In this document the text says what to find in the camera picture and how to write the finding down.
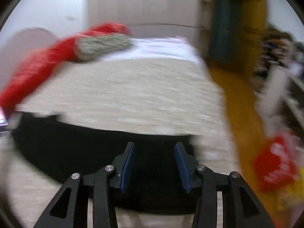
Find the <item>gray pillow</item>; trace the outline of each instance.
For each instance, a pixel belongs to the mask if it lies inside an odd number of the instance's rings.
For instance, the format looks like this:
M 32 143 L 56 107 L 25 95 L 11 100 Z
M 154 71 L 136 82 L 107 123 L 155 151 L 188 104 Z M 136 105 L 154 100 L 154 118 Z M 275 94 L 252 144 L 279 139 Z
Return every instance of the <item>gray pillow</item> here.
M 75 54 L 82 61 L 90 61 L 113 51 L 127 49 L 130 46 L 129 37 L 120 33 L 99 37 L 81 37 L 76 41 Z

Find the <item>white sheet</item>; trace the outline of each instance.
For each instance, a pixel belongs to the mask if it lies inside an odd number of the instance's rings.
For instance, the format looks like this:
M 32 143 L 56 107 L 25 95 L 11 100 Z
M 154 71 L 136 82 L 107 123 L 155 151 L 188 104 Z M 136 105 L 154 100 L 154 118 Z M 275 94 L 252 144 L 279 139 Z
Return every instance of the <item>white sheet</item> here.
M 133 46 L 125 51 L 113 52 L 98 60 L 114 61 L 139 58 L 174 58 L 188 60 L 206 67 L 205 61 L 185 38 L 132 39 Z

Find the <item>white wardrobe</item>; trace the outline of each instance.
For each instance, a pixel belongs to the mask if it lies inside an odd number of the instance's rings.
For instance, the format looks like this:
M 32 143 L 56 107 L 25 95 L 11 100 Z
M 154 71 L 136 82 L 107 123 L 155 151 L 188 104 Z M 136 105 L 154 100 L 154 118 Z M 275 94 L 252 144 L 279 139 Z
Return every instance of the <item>white wardrobe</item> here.
M 195 44 L 199 7 L 199 0 L 88 0 L 88 21 L 123 23 L 139 38 L 179 35 Z

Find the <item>bed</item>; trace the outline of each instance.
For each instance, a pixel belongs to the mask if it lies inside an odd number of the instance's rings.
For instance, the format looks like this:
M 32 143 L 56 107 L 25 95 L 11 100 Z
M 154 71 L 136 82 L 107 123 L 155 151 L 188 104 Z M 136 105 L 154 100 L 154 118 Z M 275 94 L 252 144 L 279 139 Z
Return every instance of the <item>bed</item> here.
M 186 39 L 133 39 L 129 50 L 90 63 L 66 63 L 18 110 L 42 119 L 59 113 L 62 116 L 56 116 L 56 122 L 98 130 L 195 135 L 191 145 L 198 162 L 229 174 L 240 168 L 224 103 L 223 91 Z M 61 185 L 37 170 L 13 149 L 14 141 L 7 140 L 2 150 L 12 158 L 6 181 L 9 202 L 24 226 L 33 227 Z M 218 201 L 221 227 L 220 195 Z M 92 203 L 88 213 L 88 227 L 92 227 Z M 191 214 L 156 215 L 121 208 L 116 213 L 119 227 L 191 227 L 193 219 Z

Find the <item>floor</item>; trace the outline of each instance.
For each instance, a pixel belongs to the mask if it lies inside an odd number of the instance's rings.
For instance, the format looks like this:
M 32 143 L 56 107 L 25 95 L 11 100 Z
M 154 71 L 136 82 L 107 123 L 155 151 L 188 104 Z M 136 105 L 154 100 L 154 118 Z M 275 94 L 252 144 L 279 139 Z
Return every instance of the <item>floor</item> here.
M 209 65 L 213 80 L 225 91 L 226 111 L 243 170 L 243 177 L 280 228 L 288 227 L 290 214 L 275 211 L 275 194 L 262 193 L 252 167 L 252 161 L 265 142 L 263 122 L 254 108 L 256 99 L 249 83 L 240 75 L 220 65 Z

